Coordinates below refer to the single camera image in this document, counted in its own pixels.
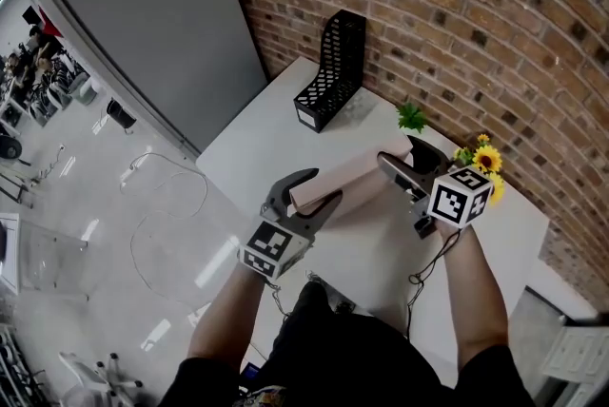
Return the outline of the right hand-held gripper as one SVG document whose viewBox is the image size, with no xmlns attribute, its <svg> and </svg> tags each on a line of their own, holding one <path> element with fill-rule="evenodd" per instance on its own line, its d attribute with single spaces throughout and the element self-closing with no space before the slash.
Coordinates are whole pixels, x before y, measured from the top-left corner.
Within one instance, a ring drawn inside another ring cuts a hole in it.
<svg viewBox="0 0 609 407">
<path fill-rule="evenodd" d="M 494 191 L 490 177 L 474 167 L 448 172 L 452 161 L 442 151 L 415 136 L 408 140 L 411 164 L 385 151 L 378 153 L 377 163 L 394 184 L 411 192 L 419 237 L 433 234 L 437 222 L 464 229 L 484 212 Z"/>
</svg>

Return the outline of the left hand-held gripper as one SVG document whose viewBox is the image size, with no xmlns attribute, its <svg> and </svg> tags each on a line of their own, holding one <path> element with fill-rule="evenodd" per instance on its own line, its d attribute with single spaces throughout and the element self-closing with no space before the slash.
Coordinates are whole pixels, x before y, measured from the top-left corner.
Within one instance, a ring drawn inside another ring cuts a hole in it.
<svg viewBox="0 0 609 407">
<path fill-rule="evenodd" d="M 241 264 L 276 281 L 300 261 L 314 242 L 314 235 L 332 216 L 343 198 L 341 190 L 325 196 L 310 212 L 288 214 L 290 190 L 319 173 L 316 167 L 293 172 L 272 185 L 259 215 L 255 216 L 239 246 Z"/>
</svg>

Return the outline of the pink folder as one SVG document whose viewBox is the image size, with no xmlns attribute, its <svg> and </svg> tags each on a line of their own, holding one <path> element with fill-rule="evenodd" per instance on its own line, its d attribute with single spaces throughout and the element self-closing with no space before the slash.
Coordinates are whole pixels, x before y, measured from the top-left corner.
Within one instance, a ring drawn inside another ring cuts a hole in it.
<svg viewBox="0 0 609 407">
<path fill-rule="evenodd" d="M 321 171 L 310 181 L 289 191 L 294 210 L 309 214 L 316 210 L 325 198 L 341 190 L 341 202 L 327 224 L 336 222 L 376 198 L 389 184 L 388 178 L 378 165 L 377 157 L 380 152 L 387 152 L 404 160 L 412 147 L 410 140 L 402 136 L 383 145 L 371 147 L 329 170 Z"/>
</svg>

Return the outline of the black mesh file holder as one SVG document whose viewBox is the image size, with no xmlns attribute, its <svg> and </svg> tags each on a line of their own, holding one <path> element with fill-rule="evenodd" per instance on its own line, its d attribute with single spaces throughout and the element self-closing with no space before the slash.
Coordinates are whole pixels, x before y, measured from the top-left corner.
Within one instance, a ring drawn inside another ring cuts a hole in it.
<svg viewBox="0 0 609 407">
<path fill-rule="evenodd" d="M 319 133 L 363 83 L 366 18 L 348 10 L 331 16 L 314 79 L 293 99 L 299 121 Z"/>
</svg>

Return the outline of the person's right forearm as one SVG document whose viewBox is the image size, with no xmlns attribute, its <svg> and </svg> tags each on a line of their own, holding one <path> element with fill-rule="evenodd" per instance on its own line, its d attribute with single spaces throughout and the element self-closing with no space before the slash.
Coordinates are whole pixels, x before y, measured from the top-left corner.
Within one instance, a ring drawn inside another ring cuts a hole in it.
<svg viewBox="0 0 609 407">
<path fill-rule="evenodd" d="M 449 245 L 443 259 L 461 369 L 482 351 L 508 344 L 508 317 L 475 230 L 444 222 L 437 229 Z"/>
</svg>

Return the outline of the person's left forearm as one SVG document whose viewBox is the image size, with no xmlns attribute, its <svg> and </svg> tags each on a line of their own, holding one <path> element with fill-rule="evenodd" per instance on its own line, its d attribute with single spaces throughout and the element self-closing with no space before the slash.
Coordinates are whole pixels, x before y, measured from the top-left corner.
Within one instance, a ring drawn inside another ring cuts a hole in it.
<svg viewBox="0 0 609 407">
<path fill-rule="evenodd" d="M 217 360 L 238 370 L 252 338 L 264 289 L 262 275 L 237 263 L 199 319 L 187 357 Z"/>
</svg>

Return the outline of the small green potted plant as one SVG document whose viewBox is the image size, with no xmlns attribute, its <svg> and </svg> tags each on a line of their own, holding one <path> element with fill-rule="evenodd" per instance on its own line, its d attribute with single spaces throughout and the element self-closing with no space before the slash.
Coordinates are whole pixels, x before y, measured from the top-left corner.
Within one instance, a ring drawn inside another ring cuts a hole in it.
<svg viewBox="0 0 609 407">
<path fill-rule="evenodd" d="M 413 130 L 422 134 L 422 131 L 428 125 L 428 119 L 424 112 L 412 103 L 406 103 L 399 106 L 397 108 L 397 113 L 399 128 Z"/>
</svg>

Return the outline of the yellow sunflower bouquet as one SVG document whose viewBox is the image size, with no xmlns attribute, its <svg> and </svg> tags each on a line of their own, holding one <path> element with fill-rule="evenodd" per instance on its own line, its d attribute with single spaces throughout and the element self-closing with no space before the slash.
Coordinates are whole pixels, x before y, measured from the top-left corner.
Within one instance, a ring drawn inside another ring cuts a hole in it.
<svg viewBox="0 0 609 407">
<path fill-rule="evenodd" d="M 456 149 L 453 154 L 456 165 L 473 166 L 493 184 L 490 204 L 497 204 L 505 192 L 505 181 L 501 176 L 502 157 L 500 152 L 491 145 L 490 137 L 480 134 L 474 147 L 463 146 Z"/>
</svg>

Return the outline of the white power strip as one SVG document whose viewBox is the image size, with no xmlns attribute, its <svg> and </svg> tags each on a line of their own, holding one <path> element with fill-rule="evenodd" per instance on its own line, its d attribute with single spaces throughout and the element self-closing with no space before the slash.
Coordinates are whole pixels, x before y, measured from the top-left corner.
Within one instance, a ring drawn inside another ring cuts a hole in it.
<svg viewBox="0 0 609 407">
<path fill-rule="evenodd" d="M 199 307 L 198 309 L 196 309 L 195 311 L 193 311 L 187 315 L 187 320 L 193 328 L 195 328 L 198 325 L 200 319 L 204 316 L 204 314 L 206 313 L 206 311 L 210 305 L 211 305 L 211 303 L 207 302 L 203 306 Z"/>
</svg>

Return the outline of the black waste bin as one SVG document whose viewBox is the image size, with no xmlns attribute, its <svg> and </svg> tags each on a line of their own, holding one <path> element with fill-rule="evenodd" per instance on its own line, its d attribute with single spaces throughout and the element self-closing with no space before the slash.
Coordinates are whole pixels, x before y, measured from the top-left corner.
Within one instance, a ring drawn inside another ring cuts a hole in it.
<svg viewBox="0 0 609 407">
<path fill-rule="evenodd" d="M 132 117 L 117 100 L 113 98 L 110 99 L 106 108 L 106 113 L 127 135 L 133 133 L 132 128 L 136 123 L 136 119 Z"/>
</svg>

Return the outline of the grey refrigerator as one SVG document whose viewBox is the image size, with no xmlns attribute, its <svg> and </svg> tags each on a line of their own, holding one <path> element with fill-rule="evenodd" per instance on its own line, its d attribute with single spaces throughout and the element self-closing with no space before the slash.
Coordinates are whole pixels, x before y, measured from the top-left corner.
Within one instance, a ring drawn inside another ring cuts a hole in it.
<svg viewBox="0 0 609 407">
<path fill-rule="evenodd" d="M 197 158 L 268 82 L 241 0 L 39 0 L 85 67 Z"/>
</svg>

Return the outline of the white drawer cabinet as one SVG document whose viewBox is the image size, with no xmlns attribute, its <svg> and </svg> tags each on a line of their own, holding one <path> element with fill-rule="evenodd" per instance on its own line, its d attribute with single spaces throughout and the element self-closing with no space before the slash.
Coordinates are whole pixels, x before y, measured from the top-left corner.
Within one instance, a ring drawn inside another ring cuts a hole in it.
<svg viewBox="0 0 609 407">
<path fill-rule="evenodd" d="M 609 376 L 609 327 L 563 327 L 541 371 L 575 383 L 604 381 Z"/>
</svg>

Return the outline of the white office chair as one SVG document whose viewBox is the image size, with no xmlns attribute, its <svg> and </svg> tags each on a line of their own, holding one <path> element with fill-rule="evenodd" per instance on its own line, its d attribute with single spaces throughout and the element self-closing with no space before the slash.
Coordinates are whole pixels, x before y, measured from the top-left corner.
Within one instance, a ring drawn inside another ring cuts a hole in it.
<svg viewBox="0 0 609 407">
<path fill-rule="evenodd" d="M 77 380 L 61 396 L 60 407 L 144 407 L 137 395 L 143 382 L 121 371 L 116 353 L 94 365 L 74 353 L 59 352 L 58 357 Z"/>
</svg>

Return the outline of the white side table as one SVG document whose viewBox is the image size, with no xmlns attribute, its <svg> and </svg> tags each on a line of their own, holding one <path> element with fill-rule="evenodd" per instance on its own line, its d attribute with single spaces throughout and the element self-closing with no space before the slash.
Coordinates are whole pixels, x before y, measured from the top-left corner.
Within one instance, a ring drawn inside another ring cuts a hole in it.
<svg viewBox="0 0 609 407">
<path fill-rule="evenodd" d="M 69 261 L 81 258 L 88 245 L 18 213 L 0 213 L 0 284 L 15 297 L 36 292 L 87 302 L 89 295 L 67 279 Z"/>
</svg>

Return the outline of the red fridge magnet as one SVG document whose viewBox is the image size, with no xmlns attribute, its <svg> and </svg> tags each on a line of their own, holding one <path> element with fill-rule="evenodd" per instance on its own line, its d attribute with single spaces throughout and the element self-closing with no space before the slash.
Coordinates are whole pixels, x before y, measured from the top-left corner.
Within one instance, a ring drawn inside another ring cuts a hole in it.
<svg viewBox="0 0 609 407">
<path fill-rule="evenodd" d="M 39 7 L 38 10 L 39 10 L 41 19 L 43 21 L 42 31 L 47 35 L 52 35 L 55 37 L 62 37 L 62 33 L 59 31 L 59 29 L 57 27 L 55 27 L 55 25 L 49 19 L 47 14 L 44 12 L 44 10 L 41 7 Z"/>
</svg>

